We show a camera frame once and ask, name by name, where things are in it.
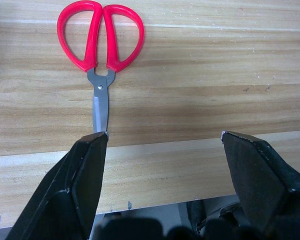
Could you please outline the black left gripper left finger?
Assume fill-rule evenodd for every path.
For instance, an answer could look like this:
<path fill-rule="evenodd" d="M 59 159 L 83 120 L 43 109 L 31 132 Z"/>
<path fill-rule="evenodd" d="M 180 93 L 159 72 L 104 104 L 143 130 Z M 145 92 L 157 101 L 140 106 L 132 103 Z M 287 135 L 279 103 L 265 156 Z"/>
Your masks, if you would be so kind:
<path fill-rule="evenodd" d="M 101 196 L 108 136 L 83 136 L 43 177 L 5 240 L 88 240 Z"/>

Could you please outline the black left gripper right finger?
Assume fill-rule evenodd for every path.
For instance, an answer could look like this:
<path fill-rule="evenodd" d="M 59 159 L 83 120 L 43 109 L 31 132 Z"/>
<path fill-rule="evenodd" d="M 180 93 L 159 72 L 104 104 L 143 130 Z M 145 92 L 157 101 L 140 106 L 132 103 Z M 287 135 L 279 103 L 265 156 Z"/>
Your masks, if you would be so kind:
<path fill-rule="evenodd" d="M 235 192 L 251 226 L 270 240 L 300 240 L 300 173 L 265 140 L 221 134 Z"/>

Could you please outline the red handled scissors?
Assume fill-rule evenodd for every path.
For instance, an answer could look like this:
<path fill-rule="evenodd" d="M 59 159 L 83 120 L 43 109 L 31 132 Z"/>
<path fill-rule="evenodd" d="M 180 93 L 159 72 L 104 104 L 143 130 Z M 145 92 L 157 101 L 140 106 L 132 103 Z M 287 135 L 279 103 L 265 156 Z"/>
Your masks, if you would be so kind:
<path fill-rule="evenodd" d="M 92 12 L 85 53 L 83 59 L 78 59 L 71 51 L 66 41 L 66 24 L 75 14 L 80 12 Z M 125 59 L 119 59 L 118 44 L 115 32 L 113 15 L 120 15 L 132 20 L 138 28 L 138 42 L 132 53 Z M 107 38 L 107 75 L 95 74 L 97 67 L 97 42 L 101 21 L 104 20 Z M 87 79 L 93 86 L 92 99 L 92 125 L 93 131 L 107 132 L 109 118 L 109 86 L 115 80 L 116 73 L 129 66 L 139 55 L 145 41 L 145 27 L 141 17 L 131 8 L 110 4 L 102 6 L 92 0 L 80 0 L 69 4 L 60 13 L 57 20 L 57 36 L 59 43 L 67 57 L 82 71 L 86 72 Z"/>

